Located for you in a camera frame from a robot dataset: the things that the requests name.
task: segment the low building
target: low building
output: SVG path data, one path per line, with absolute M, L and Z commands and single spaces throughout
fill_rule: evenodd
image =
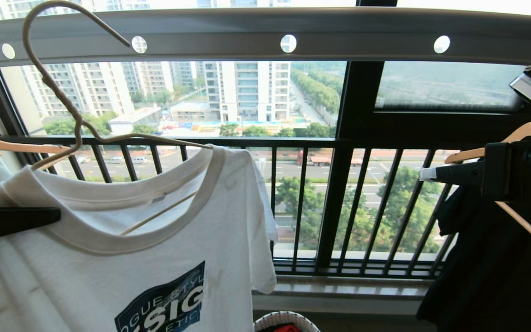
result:
M 171 107 L 171 117 L 177 122 L 201 122 L 209 119 L 208 103 L 183 101 Z
M 130 134 L 135 125 L 149 125 L 157 128 L 161 120 L 160 107 L 142 107 L 133 113 L 120 115 L 108 121 L 110 130 L 114 135 Z

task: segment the car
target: car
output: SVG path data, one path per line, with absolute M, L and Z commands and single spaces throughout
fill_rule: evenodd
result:
M 146 164 L 148 161 L 149 160 L 147 159 L 147 157 L 143 157 L 143 156 L 132 158 L 133 164 Z
M 90 162 L 90 161 L 91 161 L 91 158 L 88 157 L 88 156 L 86 156 L 86 155 L 77 158 L 77 162 L 78 162 L 79 164 L 87 164 L 87 163 Z
M 112 157 L 112 159 L 110 159 L 110 164 L 122 164 L 123 162 L 123 157 Z

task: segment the red cloth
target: red cloth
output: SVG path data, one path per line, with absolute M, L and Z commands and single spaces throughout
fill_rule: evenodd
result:
M 274 332 L 301 332 L 294 324 L 283 326 Z

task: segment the hanger hook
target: hanger hook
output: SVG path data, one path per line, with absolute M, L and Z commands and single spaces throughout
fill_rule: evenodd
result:
M 38 57 L 36 57 L 36 54 L 34 53 L 34 50 L 32 50 L 32 45 L 31 45 L 31 42 L 30 42 L 30 27 L 31 27 L 34 19 L 36 19 L 36 16 L 38 16 L 38 14 L 40 14 L 41 12 L 45 11 L 46 9 L 52 8 L 52 7 L 66 7 L 66 8 L 74 9 L 74 10 L 86 15 L 92 21 L 97 23 L 97 25 L 99 25 L 104 30 L 106 30 L 109 34 L 114 36 L 114 38 L 118 39 L 122 44 L 124 44 L 125 46 L 127 46 L 129 48 L 131 47 L 130 42 L 128 40 L 126 40 L 126 38 L 121 36 L 118 32 L 116 32 L 116 30 L 112 29 L 109 25 L 107 25 L 99 17 L 95 16 L 93 13 L 91 13 L 87 9 L 83 8 L 82 6 L 79 6 L 79 5 L 74 4 L 72 2 L 63 1 L 63 0 L 46 1 L 46 2 L 42 2 L 41 4 L 38 4 L 34 8 L 32 8 L 32 10 L 26 16 L 26 19 L 24 21 L 24 25 L 22 27 L 22 40 L 24 42 L 24 47 L 26 49 L 26 52 L 28 53 L 28 57 L 30 58 L 32 63 L 34 63 L 34 65 L 36 66 L 38 71 L 40 71 L 40 73 L 42 74 L 42 81 L 44 82 L 44 84 L 46 84 L 50 89 L 53 90 L 55 96 L 57 96 L 57 98 L 59 98 L 59 100 L 61 100 L 61 103 L 63 103 L 63 105 L 65 105 L 65 107 L 67 108 L 67 111 L 69 111 L 69 113 L 71 114 L 73 119 L 75 119 L 75 145 L 72 148 L 70 148 L 70 149 L 68 149 L 66 151 L 63 151 L 61 153 L 55 154 L 55 155 L 53 155 L 51 157 L 44 158 L 43 160 L 40 160 L 40 161 L 36 162 L 35 164 L 32 165 L 32 167 L 31 167 L 32 170 L 38 170 L 38 169 L 42 168 L 42 166 L 46 166 L 50 162 L 53 162 L 55 160 L 67 157 L 68 155 L 70 155 L 70 154 L 76 152 L 77 150 L 79 150 L 82 147 L 82 145 L 83 145 L 83 139 L 82 139 L 82 135 L 81 135 L 82 125 L 85 125 L 88 128 L 93 128 L 93 126 L 91 126 L 91 124 L 89 124 L 89 122 L 87 122 L 86 120 L 84 120 L 82 118 L 81 114 L 75 108 L 75 106 L 73 105 L 71 100 L 67 97 L 67 95 L 65 95 L 65 93 L 59 88 L 59 86 L 57 86 L 57 84 L 54 82 L 53 78 L 50 76 L 50 74 L 48 73 L 46 68 L 44 68 L 44 65 L 42 64 L 42 62 L 40 62 Z

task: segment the window sill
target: window sill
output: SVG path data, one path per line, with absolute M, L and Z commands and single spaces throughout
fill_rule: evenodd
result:
M 431 281 L 278 277 L 273 294 L 253 294 L 253 310 L 415 315 Z

